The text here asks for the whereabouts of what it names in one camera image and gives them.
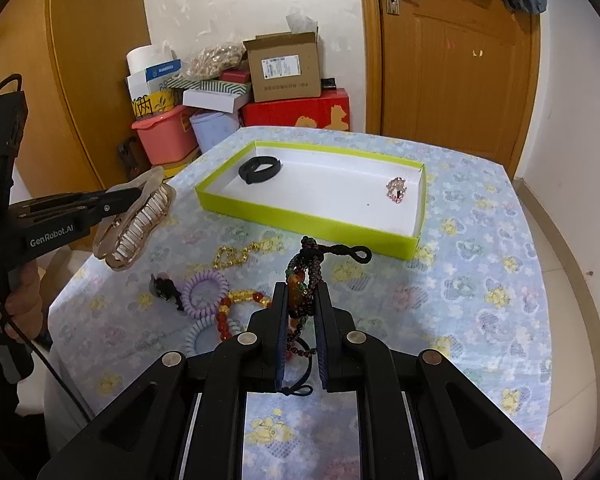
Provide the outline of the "person's left hand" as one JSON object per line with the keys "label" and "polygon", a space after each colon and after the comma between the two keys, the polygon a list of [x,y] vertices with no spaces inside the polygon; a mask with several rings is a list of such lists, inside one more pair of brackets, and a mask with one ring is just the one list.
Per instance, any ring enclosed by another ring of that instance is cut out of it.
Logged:
{"label": "person's left hand", "polygon": [[[6,300],[5,309],[27,338],[34,339],[41,333],[44,311],[40,295],[40,274],[35,260],[25,264],[20,270],[20,285]],[[6,327],[6,334],[13,340],[23,342],[12,326]]]}

